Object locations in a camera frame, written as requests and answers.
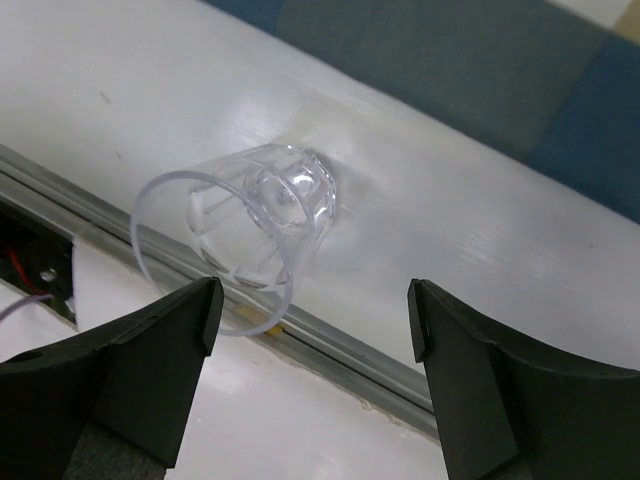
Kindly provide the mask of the clear plastic cup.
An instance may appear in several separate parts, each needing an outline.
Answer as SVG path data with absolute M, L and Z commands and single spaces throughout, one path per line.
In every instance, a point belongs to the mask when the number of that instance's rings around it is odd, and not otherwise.
M 275 327 L 336 218 L 338 184 L 326 156 L 270 143 L 186 170 L 158 175 L 138 193 L 130 213 L 134 256 L 152 277 L 142 232 L 176 221 L 190 249 L 212 274 L 279 302 L 270 317 L 224 335 L 250 337 Z

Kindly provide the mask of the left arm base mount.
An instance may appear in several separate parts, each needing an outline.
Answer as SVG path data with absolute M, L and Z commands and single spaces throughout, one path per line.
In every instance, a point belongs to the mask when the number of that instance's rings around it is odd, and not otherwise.
M 77 324 L 73 299 L 73 242 L 20 207 L 1 204 L 1 279 Z

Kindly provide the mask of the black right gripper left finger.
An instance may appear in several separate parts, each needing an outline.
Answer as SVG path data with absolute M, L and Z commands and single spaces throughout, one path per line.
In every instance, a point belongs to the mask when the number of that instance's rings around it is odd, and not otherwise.
M 1 365 L 5 479 L 162 479 L 177 461 L 224 300 L 202 278 Z

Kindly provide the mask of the blue and tan placemat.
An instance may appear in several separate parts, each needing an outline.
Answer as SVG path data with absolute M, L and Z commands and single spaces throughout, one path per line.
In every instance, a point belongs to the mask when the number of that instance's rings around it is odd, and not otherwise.
M 612 28 L 548 1 L 221 1 L 218 8 L 639 217 L 637 2 Z

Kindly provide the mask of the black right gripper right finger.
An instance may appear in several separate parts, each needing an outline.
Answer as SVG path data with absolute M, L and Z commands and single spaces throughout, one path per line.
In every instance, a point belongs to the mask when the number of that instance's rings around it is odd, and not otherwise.
M 408 288 L 452 479 L 635 479 L 639 374 L 574 355 L 474 310 L 427 280 Z

